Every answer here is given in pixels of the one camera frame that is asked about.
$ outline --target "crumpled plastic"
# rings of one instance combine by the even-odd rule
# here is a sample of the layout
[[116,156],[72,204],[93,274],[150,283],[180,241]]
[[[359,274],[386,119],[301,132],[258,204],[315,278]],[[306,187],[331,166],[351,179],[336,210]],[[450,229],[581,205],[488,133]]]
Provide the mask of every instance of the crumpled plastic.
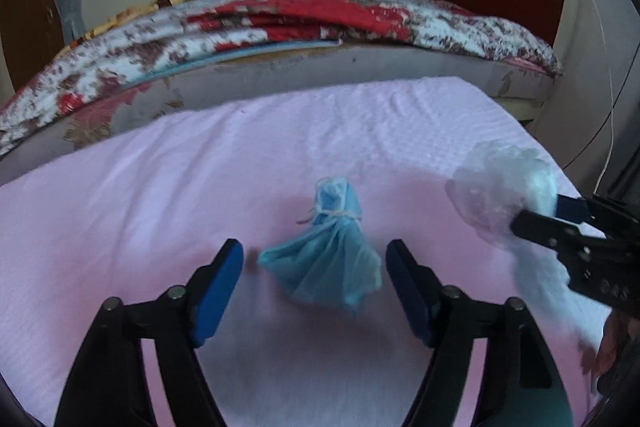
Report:
[[382,285],[382,261],[367,244],[358,220],[362,210],[345,178],[316,184],[311,227],[263,251],[258,264],[269,270],[294,301],[355,312]]
[[447,183],[447,194],[465,222],[489,243],[511,236],[524,208],[554,216],[558,188],[551,164],[537,149],[501,140],[477,144]]

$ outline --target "white string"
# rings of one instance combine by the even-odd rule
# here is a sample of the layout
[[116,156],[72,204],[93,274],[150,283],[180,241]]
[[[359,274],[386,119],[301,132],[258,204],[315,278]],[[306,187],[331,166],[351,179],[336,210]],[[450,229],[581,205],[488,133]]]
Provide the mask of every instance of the white string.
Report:
[[615,100],[613,96],[613,75],[611,74],[611,66],[609,63],[609,51],[607,50],[607,39],[604,35],[604,26],[602,25],[602,17],[600,16],[600,10],[598,10],[598,5],[596,4],[596,0],[591,0],[593,3],[593,7],[596,9],[596,15],[598,17],[598,24],[600,26],[600,35],[602,36],[602,45],[604,47],[605,60],[607,64],[607,73],[609,73],[609,94],[610,94],[610,102],[611,102],[611,112],[610,112],[610,128],[611,128],[611,142],[609,144],[609,152],[607,153],[607,159],[604,162],[604,167],[598,176],[598,180],[596,181],[595,188],[593,192],[597,192],[600,187],[600,183],[602,182],[602,178],[604,178],[605,172],[607,172],[607,168],[609,168],[609,162],[611,161],[611,155],[613,154],[613,140],[614,140],[614,126],[613,126],[613,110],[615,106]]

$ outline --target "folded blue face mask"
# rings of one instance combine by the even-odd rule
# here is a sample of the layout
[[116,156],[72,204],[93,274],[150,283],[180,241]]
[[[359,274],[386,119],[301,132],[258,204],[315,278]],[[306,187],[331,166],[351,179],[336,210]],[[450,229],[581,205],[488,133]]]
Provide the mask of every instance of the folded blue face mask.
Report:
[[382,262],[360,230],[362,211],[346,179],[317,183],[314,213],[308,230],[263,251],[258,264],[297,302],[356,311],[380,289]]

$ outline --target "white cloth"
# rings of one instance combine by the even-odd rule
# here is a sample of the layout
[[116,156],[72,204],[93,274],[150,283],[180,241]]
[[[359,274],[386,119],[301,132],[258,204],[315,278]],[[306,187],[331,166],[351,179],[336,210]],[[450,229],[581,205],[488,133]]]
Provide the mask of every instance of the white cloth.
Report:
[[[425,78],[174,114],[59,158],[0,187],[0,371],[26,410],[52,425],[101,302],[153,299],[235,237],[244,271],[198,352],[229,426],[400,426],[430,352],[412,337],[386,274],[353,318],[287,301],[255,264],[301,230],[314,183],[344,175],[381,254],[402,238],[473,298],[525,299],[579,424],[592,405],[583,347],[596,346],[607,310],[566,288],[550,250],[497,250],[460,219],[446,180],[491,139],[542,149],[480,90]],[[577,195],[554,171],[559,191]],[[468,386],[477,393],[474,361]],[[152,363],[149,373],[159,421],[171,425]],[[472,394],[456,425],[468,425]]]

